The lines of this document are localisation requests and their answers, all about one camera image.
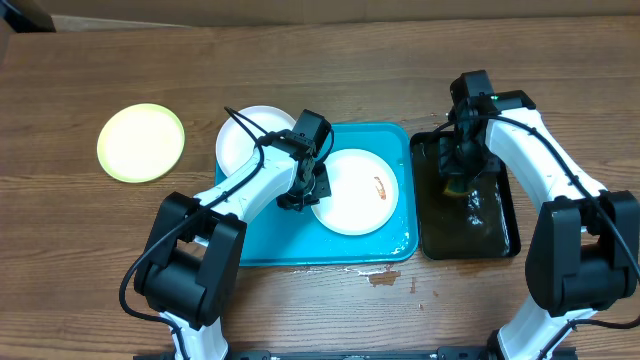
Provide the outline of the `green yellow sponge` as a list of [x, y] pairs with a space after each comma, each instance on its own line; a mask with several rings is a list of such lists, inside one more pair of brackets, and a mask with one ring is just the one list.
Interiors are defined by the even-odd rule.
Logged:
[[462, 177], [450, 177], [445, 184], [443, 194], [449, 197], [465, 197], [473, 191], [471, 185]]

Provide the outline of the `yellow-green rimmed plate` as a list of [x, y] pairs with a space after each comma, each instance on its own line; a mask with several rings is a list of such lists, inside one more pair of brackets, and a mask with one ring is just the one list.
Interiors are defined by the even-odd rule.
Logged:
[[105, 123], [96, 153], [112, 178], [144, 183], [164, 176], [177, 164], [185, 140], [183, 124], [171, 110], [140, 103], [120, 110]]

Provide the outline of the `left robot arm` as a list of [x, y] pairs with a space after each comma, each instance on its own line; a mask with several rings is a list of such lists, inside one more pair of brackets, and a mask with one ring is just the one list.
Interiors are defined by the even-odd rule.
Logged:
[[170, 359], [227, 359], [221, 316], [233, 292], [248, 225], [272, 201], [287, 210], [330, 193], [324, 168], [331, 130], [280, 130], [254, 141], [251, 157], [226, 180], [160, 205], [143, 253], [123, 277], [122, 309], [169, 327]]

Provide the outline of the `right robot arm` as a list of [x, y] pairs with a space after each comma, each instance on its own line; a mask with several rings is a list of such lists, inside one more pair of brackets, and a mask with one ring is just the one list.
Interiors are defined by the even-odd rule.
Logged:
[[530, 197], [538, 220], [525, 262], [529, 295], [488, 339], [487, 359], [549, 359], [580, 325], [613, 329], [599, 311], [639, 285], [639, 202], [610, 192], [571, 159], [521, 90], [454, 90], [452, 139], [439, 149], [445, 194], [464, 195], [496, 157]]

